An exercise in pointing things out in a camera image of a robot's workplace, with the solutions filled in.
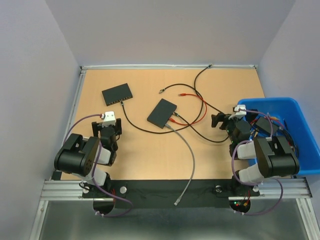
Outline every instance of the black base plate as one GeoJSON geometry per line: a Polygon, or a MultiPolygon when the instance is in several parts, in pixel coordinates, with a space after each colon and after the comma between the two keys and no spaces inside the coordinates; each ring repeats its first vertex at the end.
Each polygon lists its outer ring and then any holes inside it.
{"type": "MultiPolygon", "coordinates": [[[[174,202],[184,190],[188,180],[111,180],[111,189],[115,195],[130,200],[136,209],[163,209],[163,208],[199,208],[216,207],[229,208],[228,197],[259,196],[249,186],[241,185],[235,191],[231,189],[230,179],[205,179],[192,180],[181,202],[175,206],[174,202]],[[216,192],[216,186],[220,186],[221,192],[216,192]],[[124,194],[120,188],[126,187],[124,194]]],[[[83,194],[84,198],[105,198],[94,186],[90,192],[83,194]]],[[[116,200],[115,208],[127,209],[128,204],[116,200]]]]}

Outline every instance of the mounting screw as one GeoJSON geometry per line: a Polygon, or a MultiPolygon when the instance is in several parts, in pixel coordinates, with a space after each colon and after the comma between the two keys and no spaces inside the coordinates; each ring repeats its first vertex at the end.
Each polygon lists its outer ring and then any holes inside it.
{"type": "Polygon", "coordinates": [[[216,191],[218,194],[221,193],[221,192],[222,192],[222,186],[220,186],[220,185],[215,186],[215,191],[216,191]]]}
{"type": "Polygon", "coordinates": [[[125,194],[127,192],[127,188],[125,186],[120,187],[120,193],[125,194]]]}
{"type": "Polygon", "coordinates": [[[259,192],[259,187],[258,187],[257,185],[255,185],[255,186],[252,188],[252,190],[253,190],[255,193],[257,193],[257,192],[259,192]]]}

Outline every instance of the cable connector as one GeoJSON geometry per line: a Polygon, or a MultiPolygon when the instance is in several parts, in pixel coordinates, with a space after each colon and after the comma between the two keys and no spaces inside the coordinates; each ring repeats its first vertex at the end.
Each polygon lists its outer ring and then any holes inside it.
{"type": "Polygon", "coordinates": [[[175,201],[174,205],[177,206],[180,203],[180,201],[181,201],[181,196],[178,197],[178,199],[175,201]]]}

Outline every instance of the gray cable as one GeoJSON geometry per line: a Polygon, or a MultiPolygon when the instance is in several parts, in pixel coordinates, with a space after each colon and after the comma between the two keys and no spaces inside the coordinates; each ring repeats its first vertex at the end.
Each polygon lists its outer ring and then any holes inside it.
{"type": "Polygon", "coordinates": [[[177,200],[175,201],[174,205],[177,206],[179,204],[179,202],[181,201],[183,195],[185,194],[186,190],[188,189],[189,185],[190,185],[190,182],[192,180],[192,178],[194,177],[194,174],[195,174],[195,169],[196,169],[196,159],[195,159],[195,155],[194,155],[194,152],[192,151],[189,143],[187,142],[187,140],[179,133],[177,132],[175,129],[173,129],[169,124],[166,124],[165,125],[168,129],[171,129],[172,131],[174,131],[176,134],[178,134],[178,136],[180,138],[182,138],[182,140],[185,142],[185,144],[188,146],[190,152],[191,152],[191,155],[192,155],[192,160],[193,160],[193,168],[192,168],[192,173],[191,173],[191,176],[190,176],[190,179],[188,181],[188,183],[186,184],[183,192],[181,193],[181,195],[177,198],[177,200]]]}

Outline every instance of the red cable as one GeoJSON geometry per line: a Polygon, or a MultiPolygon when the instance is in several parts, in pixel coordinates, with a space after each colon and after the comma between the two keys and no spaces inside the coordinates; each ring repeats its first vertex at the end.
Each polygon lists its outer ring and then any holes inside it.
{"type": "MultiPolygon", "coordinates": [[[[259,118],[254,119],[251,124],[255,123],[256,121],[258,121],[259,118]]],[[[275,119],[270,119],[271,121],[275,121],[276,123],[278,123],[283,129],[286,129],[286,127],[279,121],[279,120],[275,120],[275,119]]]]}
{"type": "Polygon", "coordinates": [[[246,201],[246,204],[248,204],[250,200],[250,190],[248,190],[248,193],[249,193],[249,197],[248,197],[248,200],[246,201]]]}
{"type": "MultiPolygon", "coordinates": [[[[198,121],[194,121],[194,122],[192,122],[190,125],[199,123],[202,119],[204,119],[204,117],[205,117],[206,114],[207,114],[208,106],[207,106],[206,101],[205,101],[202,97],[200,97],[200,96],[198,96],[198,95],[195,95],[195,94],[191,94],[191,93],[180,93],[179,96],[181,96],[181,97],[184,97],[184,96],[194,96],[194,97],[197,97],[197,98],[199,98],[199,99],[204,103],[204,105],[205,105],[204,115],[203,115],[198,121]]],[[[181,125],[181,126],[187,126],[187,125],[188,125],[188,124],[186,124],[186,123],[177,122],[176,120],[174,120],[174,119],[171,118],[171,117],[169,118],[169,120],[170,120],[171,122],[176,123],[176,124],[181,125]]]]}

